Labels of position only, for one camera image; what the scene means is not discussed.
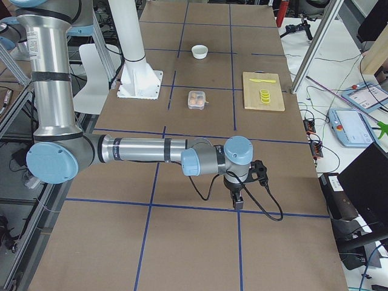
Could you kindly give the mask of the clear plastic egg box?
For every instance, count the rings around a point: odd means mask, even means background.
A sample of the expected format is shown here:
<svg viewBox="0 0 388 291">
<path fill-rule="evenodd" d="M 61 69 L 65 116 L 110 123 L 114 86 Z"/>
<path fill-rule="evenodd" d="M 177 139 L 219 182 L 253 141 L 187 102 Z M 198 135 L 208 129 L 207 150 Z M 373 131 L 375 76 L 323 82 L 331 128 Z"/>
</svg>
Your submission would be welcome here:
<svg viewBox="0 0 388 291">
<path fill-rule="evenodd" d="M 198 101 L 203 101 L 204 105 L 202 107 L 198 106 L 196 104 Z M 188 97 L 187 97 L 187 106 L 189 109 L 203 110 L 208 103 L 209 102 L 206 100 L 206 94 L 204 91 L 197 91 L 197 90 L 189 91 Z"/>
</svg>

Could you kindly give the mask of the wooden cutting board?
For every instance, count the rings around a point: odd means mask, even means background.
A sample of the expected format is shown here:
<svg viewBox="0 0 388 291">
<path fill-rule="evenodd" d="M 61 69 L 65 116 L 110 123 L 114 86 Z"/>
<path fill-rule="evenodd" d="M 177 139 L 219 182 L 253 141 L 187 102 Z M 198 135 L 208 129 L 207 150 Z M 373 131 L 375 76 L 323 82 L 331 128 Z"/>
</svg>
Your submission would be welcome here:
<svg viewBox="0 0 388 291">
<path fill-rule="evenodd" d="M 242 84 L 245 109 L 285 111 L 283 93 L 277 74 L 244 72 Z"/>
</svg>

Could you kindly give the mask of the yellow lemon slices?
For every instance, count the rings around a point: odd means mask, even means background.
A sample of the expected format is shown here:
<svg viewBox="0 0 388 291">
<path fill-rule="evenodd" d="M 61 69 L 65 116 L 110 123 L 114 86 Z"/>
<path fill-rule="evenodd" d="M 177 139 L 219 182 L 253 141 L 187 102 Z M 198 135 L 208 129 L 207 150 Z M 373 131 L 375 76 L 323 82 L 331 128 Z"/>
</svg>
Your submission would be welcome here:
<svg viewBox="0 0 388 291">
<path fill-rule="evenodd" d="M 270 92 L 267 89 L 260 89 L 259 97 L 260 97 L 260 101 L 263 104 L 265 105 L 270 104 Z"/>
</svg>

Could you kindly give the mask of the yellow plastic knife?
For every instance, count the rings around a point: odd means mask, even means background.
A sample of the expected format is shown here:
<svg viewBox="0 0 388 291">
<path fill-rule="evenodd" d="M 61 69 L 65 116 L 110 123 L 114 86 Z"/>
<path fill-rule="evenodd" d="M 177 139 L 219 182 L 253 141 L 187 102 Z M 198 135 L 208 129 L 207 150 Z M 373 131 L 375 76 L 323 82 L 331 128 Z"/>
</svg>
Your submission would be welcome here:
<svg viewBox="0 0 388 291">
<path fill-rule="evenodd" d="M 270 83 L 270 84 L 275 84 L 276 83 L 276 80 L 274 80 L 274 79 L 254 79 L 254 78 L 249 78 L 249 81 L 257 82 L 257 83 L 265 82 L 265 83 Z"/>
</svg>

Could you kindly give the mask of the near blue teach pendant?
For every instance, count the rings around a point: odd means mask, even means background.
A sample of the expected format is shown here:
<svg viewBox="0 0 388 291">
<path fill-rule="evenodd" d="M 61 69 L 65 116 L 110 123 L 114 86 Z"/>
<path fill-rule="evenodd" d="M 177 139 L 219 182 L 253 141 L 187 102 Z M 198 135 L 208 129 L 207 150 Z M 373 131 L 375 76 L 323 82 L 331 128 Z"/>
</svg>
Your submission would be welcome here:
<svg viewBox="0 0 388 291">
<path fill-rule="evenodd" d="M 334 135 L 344 147 L 366 148 L 377 142 L 372 127 L 356 110 L 330 108 L 328 116 Z"/>
</svg>

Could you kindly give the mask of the blue teach pendant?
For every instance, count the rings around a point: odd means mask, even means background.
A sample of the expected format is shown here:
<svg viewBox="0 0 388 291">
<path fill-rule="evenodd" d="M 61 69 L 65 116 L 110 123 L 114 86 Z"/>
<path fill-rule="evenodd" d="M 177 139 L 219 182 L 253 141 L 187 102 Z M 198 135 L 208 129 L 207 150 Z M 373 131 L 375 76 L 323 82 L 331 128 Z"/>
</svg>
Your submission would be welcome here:
<svg viewBox="0 0 388 291">
<path fill-rule="evenodd" d="M 381 105 L 387 105 L 387 92 L 378 84 L 371 82 L 366 84 L 360 82 L 354 89 L 349 87 L 341 96 L 365 113 L 373 112 Z"/>
<path fill-rule="evenodd" d="M 328 116 L 334 135 L 344 147 L 366 148 L 377 142 L 372 127 L 356 110 L 330 108 Z"/>
</svg>

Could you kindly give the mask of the white bowl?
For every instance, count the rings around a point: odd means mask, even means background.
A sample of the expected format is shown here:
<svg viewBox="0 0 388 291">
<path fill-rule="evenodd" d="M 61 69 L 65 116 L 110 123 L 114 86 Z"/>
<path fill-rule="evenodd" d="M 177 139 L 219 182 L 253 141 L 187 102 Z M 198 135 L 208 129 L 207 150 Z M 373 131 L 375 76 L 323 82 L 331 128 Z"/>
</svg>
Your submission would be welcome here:
<svg viewBox="0 0 388 291">
<path fill-rule="evenodd" d="M 191 48 L 191 51 L 192 51 L 192 55 L 195 59 L 204 59 L 209 52 L 207 46 L 202 45 L 202 44 L 194 45 Z"/>
</svg>

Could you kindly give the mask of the far blue teach pendant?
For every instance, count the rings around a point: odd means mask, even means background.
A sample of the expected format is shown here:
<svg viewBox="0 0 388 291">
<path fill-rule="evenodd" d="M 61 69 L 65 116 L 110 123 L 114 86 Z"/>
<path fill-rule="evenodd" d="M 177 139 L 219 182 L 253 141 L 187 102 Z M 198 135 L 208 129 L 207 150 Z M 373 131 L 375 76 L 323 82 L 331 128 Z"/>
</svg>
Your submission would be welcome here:
<svg viewBox="0 0 388 291">
<path fill-rule="evenodd" d="M 387 105 L 387 92 L 378 84 L 371 82 L 366 84 L 360 82 L 354 89 L 349 87 L 341 96 L 365 113 L 373 112 L 381 105 Z"/>
</svg>

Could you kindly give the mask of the white chair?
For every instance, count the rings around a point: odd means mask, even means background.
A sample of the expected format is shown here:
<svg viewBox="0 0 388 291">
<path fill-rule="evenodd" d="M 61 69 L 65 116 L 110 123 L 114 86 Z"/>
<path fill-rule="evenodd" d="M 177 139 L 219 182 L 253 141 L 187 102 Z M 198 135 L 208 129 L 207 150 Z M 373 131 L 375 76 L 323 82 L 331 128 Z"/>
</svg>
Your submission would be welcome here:
<svg viewBox="0 0 388 291">
<path fill-rule="evenodd" d="M 87 82 L 73 98 L 74 110 L 80 113 L 100 115 L 110 91 L 109 77 L 95 44 L 84 44 L 80 46 L 79 52 Z"/>
</svg>

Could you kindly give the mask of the black tripod clamp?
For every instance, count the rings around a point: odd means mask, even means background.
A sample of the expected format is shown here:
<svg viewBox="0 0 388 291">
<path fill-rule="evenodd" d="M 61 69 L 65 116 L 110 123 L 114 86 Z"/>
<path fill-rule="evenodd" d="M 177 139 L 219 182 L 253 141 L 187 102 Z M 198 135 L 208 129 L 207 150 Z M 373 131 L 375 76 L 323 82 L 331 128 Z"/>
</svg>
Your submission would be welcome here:
<svg viewBox="0 0 388 291">
<path fill-rule="evenodd" d="M 307 20 L 302 18 L 301 23 L 298 25 L 289 24 L 285 26 L 286 31 L 280 35 L 280 38 L 285 37 L 286 35 L 292 34 L 292 33 L 298 33 L 298 32 L 305 32 L 307 39 L 309 41 L 313 40 L 313 36 L 310 31 L 310 24 L 308 24 Z"/>
</svg>

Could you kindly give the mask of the red cylinder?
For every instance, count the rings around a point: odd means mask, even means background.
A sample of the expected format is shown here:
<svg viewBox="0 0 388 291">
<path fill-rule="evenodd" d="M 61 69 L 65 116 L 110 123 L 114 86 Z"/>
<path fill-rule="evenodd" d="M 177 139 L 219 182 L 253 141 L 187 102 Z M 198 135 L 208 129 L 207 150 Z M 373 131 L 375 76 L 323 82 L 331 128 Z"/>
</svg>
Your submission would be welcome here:
<svg viewBox="0 0 388 291">
<path fill-rule="evenodd" d="M 287 9 L 289 6 L 289 0 L 281 0 L 279 4 L 278 13 L 276 16 L 276 26 L 280 28 L 282 26 L 284 17 L 286 15 Z"/>
</svg>

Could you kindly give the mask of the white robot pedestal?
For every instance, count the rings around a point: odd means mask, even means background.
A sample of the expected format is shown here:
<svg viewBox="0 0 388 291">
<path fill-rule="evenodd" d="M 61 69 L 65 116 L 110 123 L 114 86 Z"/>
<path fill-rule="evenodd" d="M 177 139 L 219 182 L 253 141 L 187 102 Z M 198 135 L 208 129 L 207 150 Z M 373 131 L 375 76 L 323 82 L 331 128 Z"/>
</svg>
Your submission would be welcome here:
<svg viewBox="0 0 388 291">
<path fill-rule="evenodd" d="M 109 6 L 124 58 L 118 97 L 158 99 L 163 72 L 146 60 L 135 1 L 111 0 Z"/>
</svg>

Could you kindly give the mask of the aluminium frame post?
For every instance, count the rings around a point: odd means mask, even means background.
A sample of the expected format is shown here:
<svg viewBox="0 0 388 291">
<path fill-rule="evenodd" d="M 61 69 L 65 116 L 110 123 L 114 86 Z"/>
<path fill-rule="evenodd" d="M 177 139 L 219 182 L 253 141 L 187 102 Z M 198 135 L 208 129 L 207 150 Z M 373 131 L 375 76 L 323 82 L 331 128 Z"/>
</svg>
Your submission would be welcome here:
<svg viewBox="0 0 388 291">
<path fill-rule="evenodd" d="M 344 0 L 332 0 L 329 2 L 326 11 L 324 12 L 323 18 L 321 19 L 316 33 L 313 37 L 312 43 L 310 44 L 300 68 L 297 71 L 295 79 L 290 88 L 291 94 L 295 94 L 301 86 L 302 81 L 307 76 L 310 66 L 315 58 L 315 55 L 323 42 L 323 39 L 330 27 L 330 23 L 335 19 L 338 14 Z"/>
</svg>

